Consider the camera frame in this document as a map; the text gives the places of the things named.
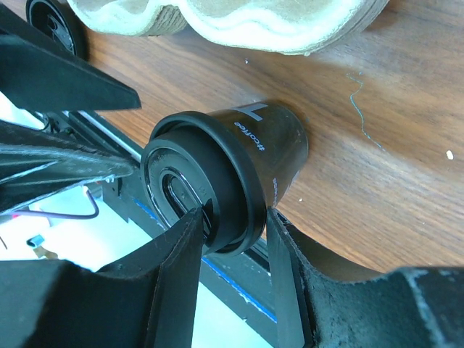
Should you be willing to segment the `black coffee cup lid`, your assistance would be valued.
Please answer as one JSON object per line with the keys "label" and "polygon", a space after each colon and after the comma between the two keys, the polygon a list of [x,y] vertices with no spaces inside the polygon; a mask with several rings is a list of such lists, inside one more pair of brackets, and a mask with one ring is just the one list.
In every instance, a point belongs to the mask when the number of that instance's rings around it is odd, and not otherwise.
{"label": "black coffee cup lid", "polygon": [[262,234],[266,208],[257,170],[217,118],[193,111],[163,118],[142,152],[140,173],[164,226],[200,209],[205,254],[241,254]]}

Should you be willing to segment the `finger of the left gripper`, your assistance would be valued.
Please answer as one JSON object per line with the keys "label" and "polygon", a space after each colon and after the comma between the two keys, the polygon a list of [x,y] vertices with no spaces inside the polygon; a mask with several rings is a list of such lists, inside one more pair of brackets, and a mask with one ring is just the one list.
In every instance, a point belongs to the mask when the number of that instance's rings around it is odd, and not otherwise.
{"label": "finger of the left gripper", "polygon": [[102,72],[1,5],[1,92],[29,111],[138,109],[131,87]]}
{"label": "finger of the left gripper", "polygon": [[72,138],[1,122],[1,211],[95,181],[126,177],[135,161]]}

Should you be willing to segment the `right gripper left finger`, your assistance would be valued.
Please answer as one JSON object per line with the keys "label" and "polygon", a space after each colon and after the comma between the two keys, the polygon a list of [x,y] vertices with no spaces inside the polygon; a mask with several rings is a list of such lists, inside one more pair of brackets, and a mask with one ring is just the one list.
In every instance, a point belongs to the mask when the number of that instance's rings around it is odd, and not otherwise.
{"label": "right gripper left finger", "polygon": [[1,263],[3,347],[190,347],[204,235],[199,209],[92,272],[67,260]]}

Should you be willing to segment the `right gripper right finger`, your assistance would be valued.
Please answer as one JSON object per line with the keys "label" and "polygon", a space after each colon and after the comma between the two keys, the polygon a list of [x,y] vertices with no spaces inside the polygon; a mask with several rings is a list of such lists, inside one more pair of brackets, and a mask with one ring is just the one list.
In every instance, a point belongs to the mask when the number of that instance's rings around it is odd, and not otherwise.
{"label": "right gripper right finger", "polygon": [[280,347],[461,347],[463,269],[365,268],[268,210]]}

